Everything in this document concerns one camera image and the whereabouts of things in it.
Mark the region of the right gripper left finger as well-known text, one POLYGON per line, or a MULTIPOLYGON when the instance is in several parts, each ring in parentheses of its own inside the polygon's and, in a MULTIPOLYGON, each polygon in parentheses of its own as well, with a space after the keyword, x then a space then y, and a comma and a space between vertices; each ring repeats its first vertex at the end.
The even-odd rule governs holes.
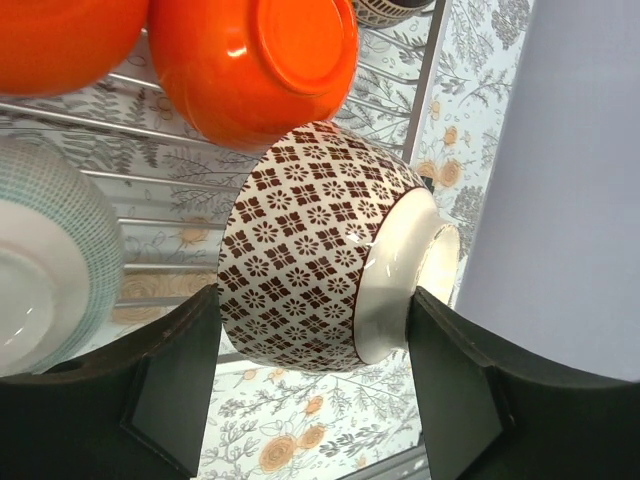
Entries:
POLYGON ((117 341, 2 378, 2 478, 196 477, 220 337, 209 285, 117 341))

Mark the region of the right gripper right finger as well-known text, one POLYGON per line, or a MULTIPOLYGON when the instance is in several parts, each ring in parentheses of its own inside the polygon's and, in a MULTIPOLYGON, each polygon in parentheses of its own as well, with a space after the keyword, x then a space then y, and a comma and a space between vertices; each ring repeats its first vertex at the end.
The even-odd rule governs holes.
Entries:
POLYGON ((423 288, 408 347, 432 478, 638 478, 638 384, 529 352, 423 288))

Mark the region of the light teal bowl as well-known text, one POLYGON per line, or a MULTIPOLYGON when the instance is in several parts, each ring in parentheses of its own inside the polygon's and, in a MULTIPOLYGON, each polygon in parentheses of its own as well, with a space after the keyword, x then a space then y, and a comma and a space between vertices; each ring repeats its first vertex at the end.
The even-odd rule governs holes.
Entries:
POLYGON ((112 314, 124 265, 103 192, 61 155, 1 139, 1 374, 75 356, 112 314))

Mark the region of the brown floral pattern bowl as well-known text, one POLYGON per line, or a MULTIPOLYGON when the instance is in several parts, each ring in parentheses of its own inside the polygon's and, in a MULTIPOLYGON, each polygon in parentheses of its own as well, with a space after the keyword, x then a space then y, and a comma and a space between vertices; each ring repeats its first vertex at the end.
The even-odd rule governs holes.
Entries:
POLYGON ((245 180, 218 256, 221 318, 252 361, 348 372, 407 344, 417 289, 448 301, 461 241, 406 163, 328 121, 276 142, 245 180))

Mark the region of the orange bowl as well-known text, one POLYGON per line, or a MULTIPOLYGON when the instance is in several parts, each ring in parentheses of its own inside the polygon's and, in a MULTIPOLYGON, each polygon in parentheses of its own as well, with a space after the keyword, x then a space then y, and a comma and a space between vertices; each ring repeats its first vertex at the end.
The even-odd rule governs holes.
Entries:
POLYGON ((174 109, 210 142, 259 152, 329 120, 354 81, 349 1, 153 1, 148 43, 174 109))
POLYGON ((90 85, 134 48, 147 1, 1 3, 1 93, 52 96, 90 85))

